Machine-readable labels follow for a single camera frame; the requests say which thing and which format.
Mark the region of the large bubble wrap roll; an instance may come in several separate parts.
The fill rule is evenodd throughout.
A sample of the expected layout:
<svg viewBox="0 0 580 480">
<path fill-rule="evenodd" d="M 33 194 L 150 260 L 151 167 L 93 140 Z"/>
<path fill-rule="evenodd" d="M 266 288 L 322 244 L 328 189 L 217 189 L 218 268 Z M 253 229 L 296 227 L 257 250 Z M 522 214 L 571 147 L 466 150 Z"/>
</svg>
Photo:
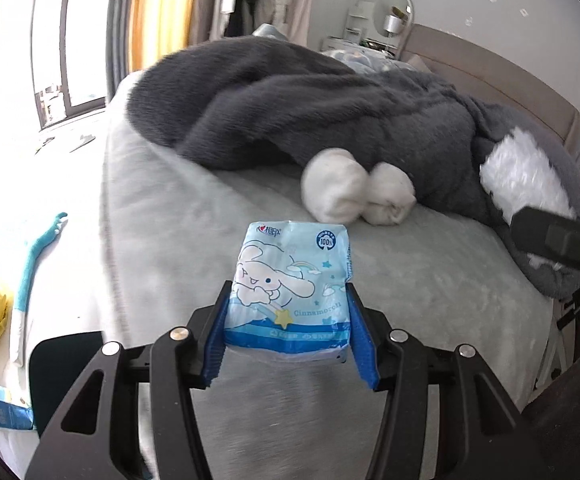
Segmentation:
<svg viewBox="0 0 580 480">
<path fill-rule="evenodd" d="M 493 229 L 520 269 L 561 272 L 564 265 L 522 252 L 511 235 L 512 217 L 532 207 L 561 217 L 580 217 L 580 172 L 566 149 L 550 134 L 519 126 L 497 138 L 471 141 L 479 181 L 492 203 Z"/>
</svg>

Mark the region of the beige bed headboard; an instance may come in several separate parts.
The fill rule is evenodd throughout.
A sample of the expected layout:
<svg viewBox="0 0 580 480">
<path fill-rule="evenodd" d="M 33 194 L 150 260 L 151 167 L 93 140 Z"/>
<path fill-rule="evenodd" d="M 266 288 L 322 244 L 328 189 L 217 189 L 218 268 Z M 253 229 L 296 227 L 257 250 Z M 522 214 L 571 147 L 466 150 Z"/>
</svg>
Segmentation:
<svg viewBox="0 0 580 480">
<path fill-rule="evenodd" d="M 570 154 L 580 141 L 580 112 L 544 81 L 506 58 L 457 36 L 417 24 L 401 59 L 420 62 L 465 93 L 531 115 L 559 136 Z"/>
</svg>

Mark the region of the balcony glass door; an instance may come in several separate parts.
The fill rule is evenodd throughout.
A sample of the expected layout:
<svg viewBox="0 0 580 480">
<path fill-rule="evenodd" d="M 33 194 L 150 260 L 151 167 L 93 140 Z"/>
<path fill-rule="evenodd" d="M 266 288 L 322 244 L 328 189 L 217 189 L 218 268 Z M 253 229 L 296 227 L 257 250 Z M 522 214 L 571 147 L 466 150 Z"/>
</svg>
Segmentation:
<svg viewBox="0 0 580 480">
<path fill-rule="evenodd" d="M 109 0 L 33 0 L 31 66 L 43 129 L 104 105 Z"/>
</svg>

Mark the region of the dark teal trash bin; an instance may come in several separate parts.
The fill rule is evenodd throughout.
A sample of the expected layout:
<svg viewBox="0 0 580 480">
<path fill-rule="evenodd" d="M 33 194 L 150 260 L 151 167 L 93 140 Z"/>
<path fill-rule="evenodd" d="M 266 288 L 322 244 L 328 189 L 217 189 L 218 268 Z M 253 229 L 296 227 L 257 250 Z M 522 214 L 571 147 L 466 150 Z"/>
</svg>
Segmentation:
<svg viewBox="0 0 580 480">
<path fill-rule="evenodd" d="M 39 437 L 73 383 L 103 344 L 101 332 L 69 334 L 36 344 L 28 360 L 28 384 Z"/>
</svg>

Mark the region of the white dresser table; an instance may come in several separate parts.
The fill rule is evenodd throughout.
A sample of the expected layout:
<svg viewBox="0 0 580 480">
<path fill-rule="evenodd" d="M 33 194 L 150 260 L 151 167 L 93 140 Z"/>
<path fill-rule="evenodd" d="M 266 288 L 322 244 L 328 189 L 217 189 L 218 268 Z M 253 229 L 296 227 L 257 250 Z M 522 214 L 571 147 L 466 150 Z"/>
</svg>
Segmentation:
<svg viewBox="0 0 580 480">
<path fill-rule="evenodd" d="M 375 3 L 371 1 L 359 1 L 351 6 L 346 14 L 342 34 L 339 37 L 322 38 L 319 51 L 358 49 L 379 52 L 387 58 L 397 58 L 400 40 L 381 29 L 381 25 L 375 24 L 374 11 Z"/>
</svg>

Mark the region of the grey curtain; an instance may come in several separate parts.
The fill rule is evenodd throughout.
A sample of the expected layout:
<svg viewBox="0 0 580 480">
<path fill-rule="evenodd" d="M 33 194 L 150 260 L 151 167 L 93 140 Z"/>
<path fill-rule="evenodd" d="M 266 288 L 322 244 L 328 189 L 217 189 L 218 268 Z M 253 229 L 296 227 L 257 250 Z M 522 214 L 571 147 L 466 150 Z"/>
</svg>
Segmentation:
<svg viewBox="0 0 580 480">
<path fill-rule="evenodd" d="M 106 32 L 107 102 L 115 96 L 121 81 L 130 72 L 128 36 L 132 0 L 109 0 Z"/>
</svg>

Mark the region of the dark grey fleece blanket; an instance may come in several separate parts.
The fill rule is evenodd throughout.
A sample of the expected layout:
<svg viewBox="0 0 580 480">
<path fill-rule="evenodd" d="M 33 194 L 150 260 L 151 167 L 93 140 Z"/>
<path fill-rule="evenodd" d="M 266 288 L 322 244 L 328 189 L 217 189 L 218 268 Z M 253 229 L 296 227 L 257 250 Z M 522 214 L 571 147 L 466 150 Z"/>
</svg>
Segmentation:
<svg viewBox="0 0 580 480">
<path fill-rule="evenodd" d="M 172 53 L 141 75 L 126 114 L 148 141 L 217 170 L 297 164 L 343 148 L 365 169 L 404 171 L 424 206 L 490 226 L 514 247 L 503 181 L 482 174 L 529 145 L 555 177 L 563 212 L 580 217 L 580 172 L 530 115 L 458 91 L 418 70 L 357 73 L 291 42 L 245 36 Z"/>
</svg>

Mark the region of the white sock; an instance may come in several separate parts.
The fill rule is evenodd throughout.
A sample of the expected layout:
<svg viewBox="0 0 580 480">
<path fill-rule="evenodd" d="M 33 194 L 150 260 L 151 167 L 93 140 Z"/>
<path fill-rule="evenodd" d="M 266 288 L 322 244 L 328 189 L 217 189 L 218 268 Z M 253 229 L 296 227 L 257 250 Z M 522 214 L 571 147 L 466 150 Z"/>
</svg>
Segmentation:
<svg viewBox="0 0 580 480">
<path fill-rule="evenodd" d="M 371 170 L 367 192 L 362 218 L 373 226 L 403 223 L 417 201 L 409 176 L 386 162 L 380 162 Z"/>
<path fill-rule="evenodd" d="M 367 205 L 368 181 L 368 172 L 350 152 L 327 148 L 302 172 L 303 205 L 318 222 L 350 224 Z"/>
</svg>

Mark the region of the round vanity mirror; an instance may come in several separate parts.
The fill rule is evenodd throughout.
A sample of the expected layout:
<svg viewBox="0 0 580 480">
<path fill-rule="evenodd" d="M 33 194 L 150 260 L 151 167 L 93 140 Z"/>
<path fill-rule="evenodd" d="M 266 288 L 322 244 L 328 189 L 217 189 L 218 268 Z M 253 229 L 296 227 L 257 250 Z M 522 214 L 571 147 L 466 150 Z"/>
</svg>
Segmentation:
<svg viewBox="0 0 580 480">
<path fill-rule="evenodd" d="M 397 52 L 403 50 L 414 18 L 412 0 L 376 0 L 372 14 L 377 34 Z"/>
</svg>

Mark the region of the blue plush toy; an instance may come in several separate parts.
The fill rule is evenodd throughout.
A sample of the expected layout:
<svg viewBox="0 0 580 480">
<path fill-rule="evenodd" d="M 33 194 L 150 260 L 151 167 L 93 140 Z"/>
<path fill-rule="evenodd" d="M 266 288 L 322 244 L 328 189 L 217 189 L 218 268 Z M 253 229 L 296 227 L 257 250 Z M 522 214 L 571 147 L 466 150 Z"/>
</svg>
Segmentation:
<svg viewBox="0 0 580 480">
<path fill-rule="evenodd" d="M 28 248 L 28 253 L 25 257 L 19 287 L 14 295 L 9 339 L 10 362 L 18 367 L 22 367 L 25 361 L 26 315 L 28 314 L 28 304 L 30 303 L 38 260 L 42 258 L 44 251 L 54 244 L 60 236 L 66 223 L 66 218 L 68 218 L 66 212 L 57 214 L 52 219 L 50 227 L 40 234 Z"/>
</svg>

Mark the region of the yellow curtain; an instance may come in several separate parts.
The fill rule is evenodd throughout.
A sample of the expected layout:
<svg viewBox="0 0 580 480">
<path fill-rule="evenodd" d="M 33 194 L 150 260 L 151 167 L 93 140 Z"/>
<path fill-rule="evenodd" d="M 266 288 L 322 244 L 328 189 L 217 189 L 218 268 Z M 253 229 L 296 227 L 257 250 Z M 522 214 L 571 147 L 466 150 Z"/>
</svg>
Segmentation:
<svg viewBox="0 0 580 480">
<path fill-rule="evenodd" d="M 128 68 L 144 70 L 188 46 L 194 0 L 130 0 Z"/>
</svg>

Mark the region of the blue cartoon tissue packet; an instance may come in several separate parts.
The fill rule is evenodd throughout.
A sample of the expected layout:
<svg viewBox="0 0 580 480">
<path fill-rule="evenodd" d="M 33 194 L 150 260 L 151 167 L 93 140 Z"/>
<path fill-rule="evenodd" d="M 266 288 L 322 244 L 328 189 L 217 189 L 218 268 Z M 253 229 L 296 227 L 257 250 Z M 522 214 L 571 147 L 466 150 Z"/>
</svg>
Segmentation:
<svg viewBox="0 0 580 480">
<path fill-rule="evenodd" d="M 266 360 L 345 361 L 352 276 L 342 224 L 251 223 L 232 278 L 226 344 Z"/>
</svg>

